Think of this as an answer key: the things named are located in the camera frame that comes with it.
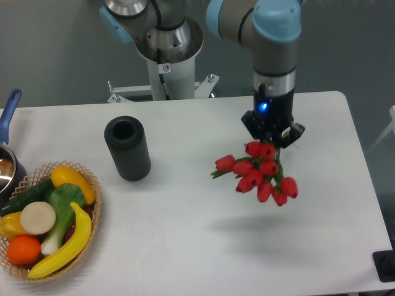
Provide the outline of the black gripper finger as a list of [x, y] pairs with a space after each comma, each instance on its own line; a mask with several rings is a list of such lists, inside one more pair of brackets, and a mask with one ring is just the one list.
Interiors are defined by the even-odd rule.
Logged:
[[255, 111], [247, 111], [241, 121], [254, 139], [262, 139], [261, 121]]
[[305, 126], [300, 123], [292, 123], [291, 126], [282, 132], [277, 146], [279, 148], [285, 149], [291, 144], [294, 144], [306, 130]]

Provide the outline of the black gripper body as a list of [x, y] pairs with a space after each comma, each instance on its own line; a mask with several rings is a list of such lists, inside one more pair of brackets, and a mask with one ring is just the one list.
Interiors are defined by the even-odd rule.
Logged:
[[256, 140], [278, 143], [282, 132], [294, 121], [293, 96], [294, 91], [280, 96], [269, 96], [268, 86], [263, 84], [253, 91], [254, 108], [248, 111], [255, 111], [262, 127], [262, 139]]

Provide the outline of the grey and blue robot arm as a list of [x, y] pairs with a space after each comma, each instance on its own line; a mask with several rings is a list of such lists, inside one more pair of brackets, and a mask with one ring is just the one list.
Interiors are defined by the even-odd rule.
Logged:
[[[254, 106], [242, 122], [254, 139], [286, 148], [305, 128], [294, 121], [293, 96], [301, 1], [211, 1], [206, 24], [253, 55]], [[153, 98], [192, 99], [201, 27], [184, 1], [106, 1], [100, 18], [120, 43], [135, 43], [146, 60]]]

